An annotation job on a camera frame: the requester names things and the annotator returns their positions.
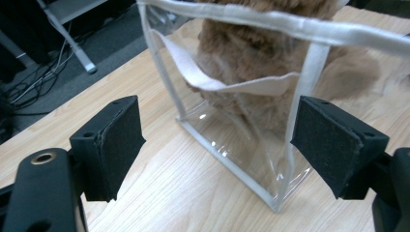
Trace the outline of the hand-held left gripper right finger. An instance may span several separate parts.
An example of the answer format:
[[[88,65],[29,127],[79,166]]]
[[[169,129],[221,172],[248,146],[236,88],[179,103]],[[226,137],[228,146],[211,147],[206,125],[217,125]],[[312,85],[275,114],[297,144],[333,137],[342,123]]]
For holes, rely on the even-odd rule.
[[[390,197],[388,142],[388,135],[334,104],[300,97],[291,144],[336,198],[363,199],[369,189]]]

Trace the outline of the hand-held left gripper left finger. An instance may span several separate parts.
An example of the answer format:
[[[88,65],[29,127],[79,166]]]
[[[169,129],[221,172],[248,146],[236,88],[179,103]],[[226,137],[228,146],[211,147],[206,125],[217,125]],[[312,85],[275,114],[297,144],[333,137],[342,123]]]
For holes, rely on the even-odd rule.
[[[109,103],[70,137],[74,159],[84,167],[88,201],[117,199],[117,193],[145,143],[138,96]]]

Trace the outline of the clear bag with white trim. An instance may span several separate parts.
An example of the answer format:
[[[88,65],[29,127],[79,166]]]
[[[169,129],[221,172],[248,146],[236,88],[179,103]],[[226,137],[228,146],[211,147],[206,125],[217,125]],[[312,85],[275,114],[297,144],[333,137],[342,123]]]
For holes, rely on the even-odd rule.
[[[307,160],[291,144],[299,99],[315,95],[333,47],[361,48],[379,67],[379,78],[366,94],[327,100],[385,130],[410,121],[410,39],[357,22],[337,22],[338,0],[331,20],[279,11],[259,12],[236,4],[136,0],[144,36],[161,79],[177,110],[178,123],[210,154],[254,191],[273,211],[310,171]],[[202,71],[195,61],[205,19],[281,32],[308,42],[300,72],[224,84]],[[294,83],[285,136],[262,130],[246,118],[213,107],[200,95],[215,93],[277,97]]]

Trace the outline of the brown fluffy plush cloth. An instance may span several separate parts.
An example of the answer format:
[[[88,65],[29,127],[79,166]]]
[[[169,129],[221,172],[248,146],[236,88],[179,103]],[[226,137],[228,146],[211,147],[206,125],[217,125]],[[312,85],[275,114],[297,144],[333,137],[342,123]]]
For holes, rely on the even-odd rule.
[[[259,12],[279,11],[331,20],[338,0],[196,0],[198,3],[236,4]],[[205,19],[198,36],[195,61],[210,77],[236,84],[267,76],[298,73],[308,52],[308,42],[281,32]],[[326,100],[359,97],[379,78],[379,67],[361,48],[333,47],[315,95]],[[277,97],[202,91],[213,107],[246,118],[248,123],[283,137],[296,85]]]

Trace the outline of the grey metal stand leg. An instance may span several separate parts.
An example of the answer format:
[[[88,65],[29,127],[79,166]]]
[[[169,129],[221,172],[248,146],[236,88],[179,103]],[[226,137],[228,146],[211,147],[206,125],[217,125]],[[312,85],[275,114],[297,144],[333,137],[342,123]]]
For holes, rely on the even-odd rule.
[[[70,45],[74,55],[89,74],[95,73],[98,69],[91,59],[86,55],[84,50],[74,41],[70,33],[66,30],[59,19],[53,14],[48,5],[43,0],[36,0],[41,9],[46,14],[50,24],[63,36],[65,41]]]

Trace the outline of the grey shelf board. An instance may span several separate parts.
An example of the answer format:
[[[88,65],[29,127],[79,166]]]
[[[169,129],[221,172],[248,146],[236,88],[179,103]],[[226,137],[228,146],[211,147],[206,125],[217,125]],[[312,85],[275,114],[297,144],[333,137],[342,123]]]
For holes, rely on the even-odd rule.
[[[66,23],[83,15],[107,0],[56,0],[48,5],[60,23]]]

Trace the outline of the dark cabinet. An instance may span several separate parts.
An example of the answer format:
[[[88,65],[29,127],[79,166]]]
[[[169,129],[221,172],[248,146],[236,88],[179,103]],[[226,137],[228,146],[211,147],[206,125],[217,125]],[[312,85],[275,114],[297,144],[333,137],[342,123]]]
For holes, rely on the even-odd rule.
[[[0,0],[0,31],[35,63],[47,64],[63,37],[51,26],[36,0]],[[0,82],[10,83],[25,69],[0,43]]]

